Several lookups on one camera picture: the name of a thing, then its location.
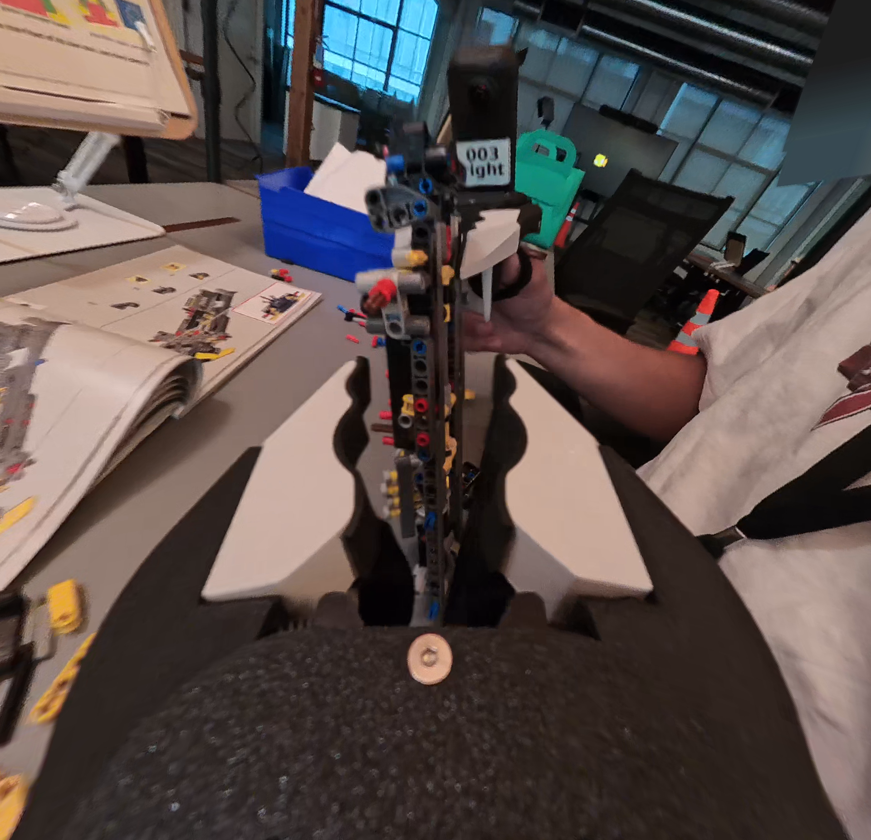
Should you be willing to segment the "person's right forearm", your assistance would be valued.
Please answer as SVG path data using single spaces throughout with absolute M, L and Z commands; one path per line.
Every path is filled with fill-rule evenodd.
M 668 442 L 699 413 L 705 357 L 621 337 L 553 298 L 529 352 L 579 396 L 626 428 Z

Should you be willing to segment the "paned window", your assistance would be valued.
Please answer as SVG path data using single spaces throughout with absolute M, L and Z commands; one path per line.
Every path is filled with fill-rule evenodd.
M 363 90 L 418 103 L 437 0 L 325 0 L 323 65 Z

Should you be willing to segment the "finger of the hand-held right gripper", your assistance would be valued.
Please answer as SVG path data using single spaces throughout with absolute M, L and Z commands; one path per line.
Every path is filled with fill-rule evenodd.
M 509 258 L 520 242 L 519 209 L 484 210 L 469 231 L 459 277 L 469 280 Z

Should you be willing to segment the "printed instruction sheet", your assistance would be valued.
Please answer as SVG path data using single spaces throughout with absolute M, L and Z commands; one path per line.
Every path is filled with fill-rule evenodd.
M 195 119 L 162 0 L 1 0 L 6 94 Z

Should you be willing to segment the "lego instruction booklet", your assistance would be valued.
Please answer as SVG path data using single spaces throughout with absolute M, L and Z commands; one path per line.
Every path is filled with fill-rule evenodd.
M 182 246 L 3 298 L 2 587 L 136 446 L 320 301 Z

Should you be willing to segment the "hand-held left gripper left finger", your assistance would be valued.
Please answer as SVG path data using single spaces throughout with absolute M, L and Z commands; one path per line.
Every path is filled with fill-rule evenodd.
M 255 450 L 205 601 L 278 598 L 302 620 L 325 595 L 352 592 L 366 625 L 408 624 L 411 568 L 358 469 L 370 400 L 369 363 L 357 357 Z

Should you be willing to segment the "teal felt bag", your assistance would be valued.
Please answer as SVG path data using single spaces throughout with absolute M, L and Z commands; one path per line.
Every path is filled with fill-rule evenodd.
M 515 186 L 542 213 L 539 234 L 525 240 L 540 249 L 552 247 L 584 177 L 576 167 L 571 138 L 547 129 L 522 133 L 516 143 Z

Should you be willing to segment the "wall television screen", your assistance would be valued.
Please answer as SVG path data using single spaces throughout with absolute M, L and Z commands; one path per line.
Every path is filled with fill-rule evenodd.
M 659 135 L 654 123 L 607 105 L 593 109 L 576 103 L 562 135 L 577 150 L 575 166 L 583 171 L 580 189 L 590 199 L 613 195 L 632 170 L 658 179 L 679 147 Z

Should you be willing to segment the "pile of yellow lego pieces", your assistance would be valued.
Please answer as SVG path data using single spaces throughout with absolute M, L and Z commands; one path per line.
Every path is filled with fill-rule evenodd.
M 50 586 L 34 601 L 19 593 L 2 595 L 2 746 L 15 736 L 20 721 L 37 728 L 59 718 L 95 635 L 78 644 L 27 713 L 22 710 L 38 667 L 54 657 L 62 638 L 83 628 L 85 616 L 83 589 L 74 580 Z

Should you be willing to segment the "black mesh office chair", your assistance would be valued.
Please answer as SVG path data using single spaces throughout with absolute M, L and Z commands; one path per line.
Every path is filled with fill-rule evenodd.
M 623 336 L 733 203 L 630 170 L 555 261 L 557 298 Z

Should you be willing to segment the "lego car chassis model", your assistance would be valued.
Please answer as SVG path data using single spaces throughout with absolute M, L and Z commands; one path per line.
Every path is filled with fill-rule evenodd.
M 374 231 L 394 237 L 389 265 L 358 273 L 355 285 L 367 331 L 385 339 L 396 504 L 422 554 L 428 621 L 441 623 L 464 522 L 460 181 L 424 122 L 399 127 L 384 157 L 384 183 L 364 203 Z

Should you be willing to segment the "blue plastic bin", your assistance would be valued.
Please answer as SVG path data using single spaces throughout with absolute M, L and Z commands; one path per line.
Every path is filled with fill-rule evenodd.
M 374 231 L 368 217 L 305 192 L 307 167 L 256 177 L 268 257 L 345 281 L 391 265 L 394 237 Z

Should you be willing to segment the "large orange traffic cone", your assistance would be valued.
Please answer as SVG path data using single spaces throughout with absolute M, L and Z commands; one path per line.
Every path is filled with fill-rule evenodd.
M 699 352 L 699 345 L 694 334 L 710 321 L 719 296 L 718 290 L 707 290 L 693 315 L 684 323 L 679 334 L 667 346 L 667 351 L 690 356 Z

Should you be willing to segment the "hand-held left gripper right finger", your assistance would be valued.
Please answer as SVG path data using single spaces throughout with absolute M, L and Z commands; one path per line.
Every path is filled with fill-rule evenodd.
M 600 445 L 512 358 L 494 363 L 480 471 L 445 610 L 495 627 L 530 594 L 557 628 L 594 628 L 594 599 L 645 599 L 651 576 Z

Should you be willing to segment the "wooden post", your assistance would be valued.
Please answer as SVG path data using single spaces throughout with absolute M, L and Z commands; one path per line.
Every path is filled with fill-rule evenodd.
M 294 45 L 287 115 L 286 167 L 308 166 L 312 132 L 313 59 L 321 34 L 323 0 L 295 0 Z

